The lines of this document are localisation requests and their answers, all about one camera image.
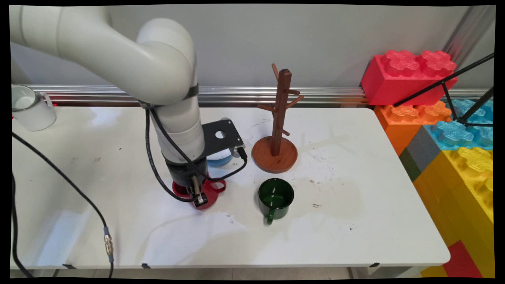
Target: green enamel mug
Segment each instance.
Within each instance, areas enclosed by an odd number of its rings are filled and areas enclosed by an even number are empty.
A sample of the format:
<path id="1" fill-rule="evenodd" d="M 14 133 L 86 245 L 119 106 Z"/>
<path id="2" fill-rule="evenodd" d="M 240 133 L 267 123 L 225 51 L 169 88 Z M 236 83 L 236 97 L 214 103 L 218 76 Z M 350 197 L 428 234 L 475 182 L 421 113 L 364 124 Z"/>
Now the green enamel mug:
<path id="1" fill-rule="evenodd" d="M 258 190 L 261 213 L 267 218 L 268 224 L 274 219 L 280 219 L 287 214 L 287 210 L 294 198 L 291 185 L 280 178 L 265 180 Z"/>

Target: metal rail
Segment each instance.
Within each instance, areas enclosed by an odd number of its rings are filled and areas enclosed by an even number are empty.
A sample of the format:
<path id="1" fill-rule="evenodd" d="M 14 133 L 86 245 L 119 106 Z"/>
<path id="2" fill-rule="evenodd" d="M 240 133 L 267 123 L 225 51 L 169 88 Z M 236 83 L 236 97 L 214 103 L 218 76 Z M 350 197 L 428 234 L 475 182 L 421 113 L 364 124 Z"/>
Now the metal rail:
<path id="1" fill-rule="evenodd" d="M 113 85 L 36 85 L 36 92 L 46 92 L 60 106 L 138 107 L 138 101 Z M 293 87 L 305 97 L 295 107 L 340 107 L 368 104 L 362 88 Z M 275 102 L 275 87 L 200 86 L 198 101 L 202 107 L 255 107 Z M 451 89 L 453 99 L 476 100 L 487 89 Z"/>

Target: giant lego brick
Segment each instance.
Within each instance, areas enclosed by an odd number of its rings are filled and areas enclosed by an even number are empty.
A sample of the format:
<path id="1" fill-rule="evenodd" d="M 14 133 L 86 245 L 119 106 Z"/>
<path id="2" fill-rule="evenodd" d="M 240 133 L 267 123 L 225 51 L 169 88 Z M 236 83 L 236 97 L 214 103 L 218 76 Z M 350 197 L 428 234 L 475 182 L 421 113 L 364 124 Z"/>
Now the giant lego brick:
<path id="1" fill-rule="evenodd" d="M 418 177 L 439 201 L 454 232 L 484 277 L 494 277 L 491 153 L 481 148 L 465 147 L 442 151 Z"/>
<path id="2" fill-rule="evenodd" d="M 441 151 L 455 151 L 459 147 L 493 150 L 493 128 L 465 127 L 456 121 L 439 121 L 435 125 L 422 126 L 407 145 L 421 171 L 424 171 Z"/>
<path id="3" fill-rule="evenodd" d="M 445 245 L 450 247 L 460 241 L 461 238 L 456 234 L 451 221 L 433 193 L 433 191 L 437 189 L 429 186 L 424 178 L 424 173 L 421 173 L 414 181 L 414 187 L 423 201 L 426 210 L 430 214 L 433 223 L 437 227 L 440 236 L 444 240 Z"/>
<path id="4" fill-rule="evenodd" d="M 493 234 L 484 235 L 486 226 L 475 226 L 475 223 L 469 220 L 473 212 L 460 206 L 456 194 L 451 193 L 440 204 L 482 276 L 495 277 Z"/>
<path id="5" fill-rule="evenodd" d="M 376 106 L 374 112 L 384 128 L 396 154 L 404 151 L 421 125 L 435 124 L 449 119 L 450 109 L 438 101 L 433 106 Z"/>
<path id="6" fill-rule="evenodd" d="M 442 51 L 424 51 L 416 57 L 408 51 L 389 50 L 375 55 L 361 84 L 370 105 L 394 105 L 398 101 L 453 74 L 456 64 Z M 446 83 L 450 89 L 456 82 Z M 434 105 L 443 95 L 442 86 L 431 89 L 404 105 Z"/>
<path id="7" fill-rule="evenodd" d="M 416 162 L 414 162 L 414 159 L 412 159 L 412 156 L 409 153 L 408 149 L 405 149 L 399 156 L 401 164 L 405 168 L 405 171 L 407 172 L 407 175 L 409 175 L 409 178 L 411 179 L 412 182 L 416 180 L 419 175 L 421 174 L 421 171 L 416 165 Z"/>
<path id="8" fill-rule="evenodd" d="M 477 269 L 472 258 L 465 249 L 462 242 L 449 247 L 450 260 L 443 265 L 449 277 L 475 277 L 481 278 L 482 274 Z"/>
<path id="9" fill-rule="evenodd" d="M 425 277 L 447 277 L 447 272 L 443 266 L 430 266 L 421 271 L 421 276 Z"/>
<path id="10" fill-rule="evenodd" d="M 458 117 L 464 115 L 473 105 L 471 100 L 453 100 L 452 105 Z M 493 101 L 487 101 L 482 107 L 475 111 L 468 119 L 470 123 L 493 123 Z"/>

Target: red toy brick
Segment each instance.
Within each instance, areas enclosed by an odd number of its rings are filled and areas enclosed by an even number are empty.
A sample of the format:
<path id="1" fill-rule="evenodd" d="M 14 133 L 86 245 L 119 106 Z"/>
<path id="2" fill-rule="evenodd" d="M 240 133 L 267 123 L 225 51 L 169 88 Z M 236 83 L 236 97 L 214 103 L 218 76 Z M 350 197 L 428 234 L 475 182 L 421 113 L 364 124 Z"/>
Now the red toy brick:
<path id="1" fill-rule="evenodd" d="M 450 60 L 450 55 L 442 51 L 423 51 L 418 62 L 421 72 L 429 77 L 447 77 L 456 69 L 456 63 Z"/>
<path id="2" fill-rule="evenodd" d="M 450 260 L 443 265 L 448 277 L 482 278 L 463 242 L 459 241 L 449 247 Z"/>
<path id="3" fill-rule="evenodd" d="M 374 56 L 361 84 L 370 105 L 393 105 L 452 74 L 455 68 L 450 56 L 442 51 L 424 51 L 418 57 L 408 51 L 388 51 Z M 447 88 L 457 81 L 448 81 Z M 434 105 L 444 94 L 442 86 L 438 86 L 404 105 Z"/>

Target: mug handle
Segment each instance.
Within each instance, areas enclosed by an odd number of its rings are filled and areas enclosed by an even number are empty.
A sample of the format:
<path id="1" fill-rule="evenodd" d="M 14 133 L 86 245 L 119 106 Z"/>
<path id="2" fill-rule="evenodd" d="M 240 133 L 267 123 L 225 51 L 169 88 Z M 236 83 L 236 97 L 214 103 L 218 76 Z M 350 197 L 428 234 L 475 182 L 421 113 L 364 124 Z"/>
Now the mug handle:
<path id="1" fill-rule="evenodd" d="M 45 102 L 47 103 L 47 106 L 50 108 L 50 109 L 53 109 L 54 106 L 53 106 L 53 102 L 51 101 L 51 98 L 49 97 L 48 94 L 44 93 L 44 92 L 41 92 L 40 93 L 44 99 L 45 99 Z"/>
<path id="2" fill-rule="evenodd" d="M 268 211 L 267 223 L 269 225 L 272 224 L 272 221 L 274 220 L 274 212 L 275 212 L 275 209 L 273 209 L 273 208 L 270 208 L 270 211 Z"/>

